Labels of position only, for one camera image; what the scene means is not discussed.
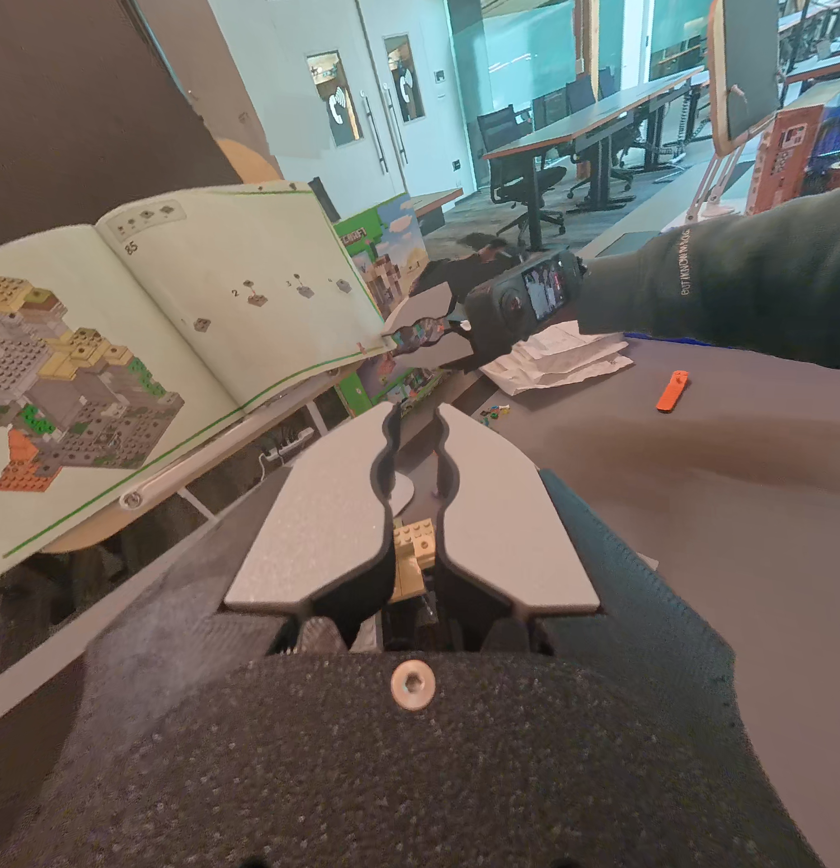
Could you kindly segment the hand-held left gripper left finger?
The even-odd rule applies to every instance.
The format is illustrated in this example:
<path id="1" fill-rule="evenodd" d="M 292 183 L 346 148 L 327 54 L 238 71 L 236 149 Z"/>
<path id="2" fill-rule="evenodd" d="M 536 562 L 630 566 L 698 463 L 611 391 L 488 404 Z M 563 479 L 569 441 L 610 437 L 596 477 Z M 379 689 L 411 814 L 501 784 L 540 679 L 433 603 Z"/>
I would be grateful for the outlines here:
<path id="1" fill-rule="evenodd" d="M 380 404 L 295 462 L 224 598 L 233 612 L 331 620 L 344 643 L 392 597 L 399 407 Z"/>

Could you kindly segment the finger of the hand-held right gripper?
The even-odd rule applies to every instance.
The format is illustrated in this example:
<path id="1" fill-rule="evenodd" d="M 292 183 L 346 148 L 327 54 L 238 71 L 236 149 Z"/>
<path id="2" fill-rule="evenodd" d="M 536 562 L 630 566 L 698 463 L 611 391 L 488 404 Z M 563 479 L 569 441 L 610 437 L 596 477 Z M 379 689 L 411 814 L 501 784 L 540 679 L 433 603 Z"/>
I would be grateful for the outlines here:
<path id="1" fill-rule="evenodd" d="M 470 326 L 415 325 L 393 332 L 393 360 L 398 370 L 435 370 L 473 355 Z"/>
<path id="2" fill-rule="evenodd" d="M 437 284 L 404 298 L 385 321 L 382 335 L 392 336 L 401 329 L 414 327 L 423 320 L 445 320 L 455 306 L 456 299 L 449 284 Z"/>

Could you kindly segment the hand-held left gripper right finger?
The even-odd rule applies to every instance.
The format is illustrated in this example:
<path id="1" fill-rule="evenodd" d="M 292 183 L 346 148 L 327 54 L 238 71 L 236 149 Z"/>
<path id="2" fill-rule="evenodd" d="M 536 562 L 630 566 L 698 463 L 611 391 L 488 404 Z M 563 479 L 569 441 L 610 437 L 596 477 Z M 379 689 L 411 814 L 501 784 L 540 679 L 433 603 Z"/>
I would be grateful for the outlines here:
<path id="1" fill-rule="evenodd" d="M 436 421 L 436 595 L 447 613 L 477 642 L 501 620 L 598 614 L 599 594 L 534 462 L 452 405 L 440 405 Z"/>

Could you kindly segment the toy brick castle model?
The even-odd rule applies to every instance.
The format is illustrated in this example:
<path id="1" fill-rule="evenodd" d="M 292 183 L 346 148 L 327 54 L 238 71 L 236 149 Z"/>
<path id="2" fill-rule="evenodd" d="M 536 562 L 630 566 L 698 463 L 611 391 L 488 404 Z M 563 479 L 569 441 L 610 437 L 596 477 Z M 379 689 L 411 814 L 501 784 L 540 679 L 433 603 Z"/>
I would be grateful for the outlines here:
<path id="1" fill-rule="evenodd" d="M 436 562 L 436 528 L 430 519 L 395 525 L 396 567 L 391 604 L 426 593 L 426 574 Z"/>

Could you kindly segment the brick building instruction booklet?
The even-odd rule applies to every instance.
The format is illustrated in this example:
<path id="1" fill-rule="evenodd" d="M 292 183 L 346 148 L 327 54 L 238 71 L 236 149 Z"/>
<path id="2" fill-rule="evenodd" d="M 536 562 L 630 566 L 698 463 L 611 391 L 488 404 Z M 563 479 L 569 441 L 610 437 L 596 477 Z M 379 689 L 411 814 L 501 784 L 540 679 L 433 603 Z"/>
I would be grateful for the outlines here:
<path id="1" fill-rule="evenodd" d="M 304 183 L 0 246 L 0 575 L 310 377 L 394 348 Z"/>

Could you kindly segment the person's right forearm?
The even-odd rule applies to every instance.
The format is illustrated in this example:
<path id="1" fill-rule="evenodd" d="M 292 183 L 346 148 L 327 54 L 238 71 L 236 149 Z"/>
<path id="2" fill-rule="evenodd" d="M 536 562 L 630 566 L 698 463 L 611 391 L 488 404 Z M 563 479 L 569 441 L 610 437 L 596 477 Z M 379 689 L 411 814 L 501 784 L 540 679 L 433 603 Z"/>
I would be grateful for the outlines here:
<path id="1" fill-rule="evenodd" d="M 570 266 L 582 333 L 632 332 L 840 370 L 840 189 Z"/>

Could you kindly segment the green toy brick set box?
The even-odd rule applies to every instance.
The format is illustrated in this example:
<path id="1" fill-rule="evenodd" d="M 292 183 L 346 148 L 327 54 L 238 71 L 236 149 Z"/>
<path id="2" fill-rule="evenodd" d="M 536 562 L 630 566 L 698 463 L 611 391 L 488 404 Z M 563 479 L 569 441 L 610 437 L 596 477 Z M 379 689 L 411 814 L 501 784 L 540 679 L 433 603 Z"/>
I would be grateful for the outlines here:
<path id="1" fill-rule="evenodd" d="M 343 219 L 335 228 L 387 320 L 429 263 L 411 198 L 402 193 Z M 406 415 L 449 377 L 442 370 L 409 369 L 387 353 L 364 361 L 337 391 L 351 417 L 383 401 L 401 405 Z"/>

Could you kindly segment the white power strip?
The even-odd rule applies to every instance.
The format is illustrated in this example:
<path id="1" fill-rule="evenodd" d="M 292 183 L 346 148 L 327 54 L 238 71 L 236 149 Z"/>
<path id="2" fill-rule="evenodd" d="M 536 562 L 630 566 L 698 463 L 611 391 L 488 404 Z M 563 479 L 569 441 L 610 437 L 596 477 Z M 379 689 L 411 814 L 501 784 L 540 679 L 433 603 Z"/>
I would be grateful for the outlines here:
<path id="1" fill-rule="evenodd" d="M 289 432 L 286 439 L 276 443 L 274 448 L 265 451 L 261 457 L 268 462 L 285 463 L 288 458 L 305 449 L 306 444 L 314 439 L 316 433 L 316 429 L 310 427 Z"/>

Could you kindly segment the black office chair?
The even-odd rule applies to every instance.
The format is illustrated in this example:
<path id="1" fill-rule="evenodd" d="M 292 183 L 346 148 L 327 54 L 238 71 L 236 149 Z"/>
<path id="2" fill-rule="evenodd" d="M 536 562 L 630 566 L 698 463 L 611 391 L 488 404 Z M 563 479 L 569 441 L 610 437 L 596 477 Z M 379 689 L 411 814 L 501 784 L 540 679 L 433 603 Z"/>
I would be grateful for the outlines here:
<path id="1" fill-rule="evenodd" d="M 633 172 L 619 168 L 619 155 L 628 150 L 633 141 L 633 108 L 607 117 L 603 124 L 584 131 L 571 144 L 571 161 L 580 166 L 588 163 L 588 179 L 577 182 L 567 191 L 567 199 L 572 200 L 578 189 L 588 186 L 586 197 L 570 212 L 603 211 L 623 208 L 634 197 L 629 195 L 632 188 Z M 609 199 L 611 179 L 624 181 L 624 195 Z"/>
<path id="2" fill-rule="evenodd" d="M 520 123 L 513 105 L 499 109 L 477 118 L 484 153 L 490 154 L 501 146 L 510 145 L 520 139 L 524 133 L 531 132 L 531 123 Z M 529 189 L 528 158 L 522 155 L 506 156 L 489 161 L 491 171 L 491 201 L 494 204 L 509 203 L 512 208 L 517 205 L 527 206 Z M 560 235 L 566 232 L 564 213 L 544 209 L 543 195 L 552 190 L 566 177 L 566 168 L 562 165 L 546 166 L 545 156 L 542 156 L 541 168 L 534 170 L 538 182 L 539 202 L 541 206 L 540 220 L 558 227 Z"/>

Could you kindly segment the orange brick separator tool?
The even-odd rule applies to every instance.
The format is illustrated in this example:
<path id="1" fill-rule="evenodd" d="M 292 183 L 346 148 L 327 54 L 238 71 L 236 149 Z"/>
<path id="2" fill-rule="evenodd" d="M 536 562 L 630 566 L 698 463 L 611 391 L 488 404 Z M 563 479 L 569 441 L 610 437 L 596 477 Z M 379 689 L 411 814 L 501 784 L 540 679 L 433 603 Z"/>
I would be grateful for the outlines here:
<path id="1" fill-rule="evenodd" d="M 655 409 L 656 411 L 664 414 L 668 414 L 672 412 L 677 404 L 679 403 L 681 397 L 686 391 L 686 387 L 689 383 L 689 373 L 686 371 L 675 371 L 667 385 L 662 392 Z"/>

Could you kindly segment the wooden meeting table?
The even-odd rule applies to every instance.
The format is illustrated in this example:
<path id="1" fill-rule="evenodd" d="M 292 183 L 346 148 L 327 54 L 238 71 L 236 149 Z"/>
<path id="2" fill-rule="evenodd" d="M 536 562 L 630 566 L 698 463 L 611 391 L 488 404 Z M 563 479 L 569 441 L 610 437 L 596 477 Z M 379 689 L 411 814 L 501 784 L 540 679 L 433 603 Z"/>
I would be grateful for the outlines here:
<path id="1" fill-rule="evenodd" d="M 650 111 L 649 119 L 652 121 L 653 128 L 657 130 L 657 135 L 660 136 L 663 124 L 662 109 L 667 103 L 684 95 L 687 85 L 692 78 L 696 75 L 701 75 L 704 69 L 704 66 L 699 65 L 686 71 L 680 71 L 661 79 L 621 90 L 575 114 L 560 119 L 527 136 L 521 137 L 510 145 L 501 146 L 492 153 L 483 156 L 488 161 L 506 156 L 519 155 L 528 158 L 529 189 L 527 210 L 529 251 L 536 253 L 543 249 L 542 221 L 540 220 L 541 206 L 539 203 L 538 182 L 534 177 L 534 170 L 536 169 L 534 158 L 544 155 L 555 146 L 571 146 L 574 139 L 582 135 L 584 131 L 603 124 L 610 115 L 616 115 L 617 112 L 629 109 L 633 109 L 633 114 L 635 114 L 635 112 L 644 106 L 648 106 Z"/>

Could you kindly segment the glass office door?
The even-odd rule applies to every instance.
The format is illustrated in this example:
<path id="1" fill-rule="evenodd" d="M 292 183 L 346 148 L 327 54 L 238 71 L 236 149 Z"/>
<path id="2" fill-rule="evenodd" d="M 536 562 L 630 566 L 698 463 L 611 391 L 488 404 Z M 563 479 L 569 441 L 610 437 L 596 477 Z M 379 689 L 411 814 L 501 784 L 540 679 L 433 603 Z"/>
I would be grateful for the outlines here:
<path id="1" fill-rule="evenodd" d="M 406 161 L 363 31 L 350 31 L 304 59 L 335 149 L 368 161 L 394 193 L 407 191 Z"/>

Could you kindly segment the red white box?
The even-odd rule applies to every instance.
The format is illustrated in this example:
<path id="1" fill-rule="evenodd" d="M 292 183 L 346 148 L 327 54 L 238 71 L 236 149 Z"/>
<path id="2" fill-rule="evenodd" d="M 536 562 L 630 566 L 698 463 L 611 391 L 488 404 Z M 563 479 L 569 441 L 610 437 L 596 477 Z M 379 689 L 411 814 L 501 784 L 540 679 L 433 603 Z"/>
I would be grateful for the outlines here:
<path id="1" fill-rule="evenodd" d="M 825 113 L 826 106 L 815 103 L 794 105 L 776 114 L 758 148 L 746 215 L 770 211 L 800 196 Z"/>

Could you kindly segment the dark leaning board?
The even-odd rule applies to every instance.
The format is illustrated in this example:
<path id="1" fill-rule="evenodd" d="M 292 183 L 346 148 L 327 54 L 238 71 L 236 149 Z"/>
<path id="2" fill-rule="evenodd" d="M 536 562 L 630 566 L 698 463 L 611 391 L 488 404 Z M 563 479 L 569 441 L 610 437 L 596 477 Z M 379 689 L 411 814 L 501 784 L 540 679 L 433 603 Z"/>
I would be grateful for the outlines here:
<path id="1" fill-rule="evenodd" d="M 729 156 L 772 120 L 779 105 L 775 1 L 713 1 L 708 16 L 710 119 L 717 157 Z"/>

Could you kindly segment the wooden post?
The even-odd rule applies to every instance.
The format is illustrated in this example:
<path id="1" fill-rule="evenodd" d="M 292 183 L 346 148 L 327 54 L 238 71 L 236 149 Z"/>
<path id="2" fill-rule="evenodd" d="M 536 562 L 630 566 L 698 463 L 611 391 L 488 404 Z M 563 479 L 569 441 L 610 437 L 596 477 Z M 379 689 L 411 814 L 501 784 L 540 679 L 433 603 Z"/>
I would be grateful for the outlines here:
<path id="1" fill-rule="evenodd" d="M 593 93 L 598 93 L 599 76 L 599 1 L 575 1 L 574 33 L 576 77 L 588 77 Z"/>

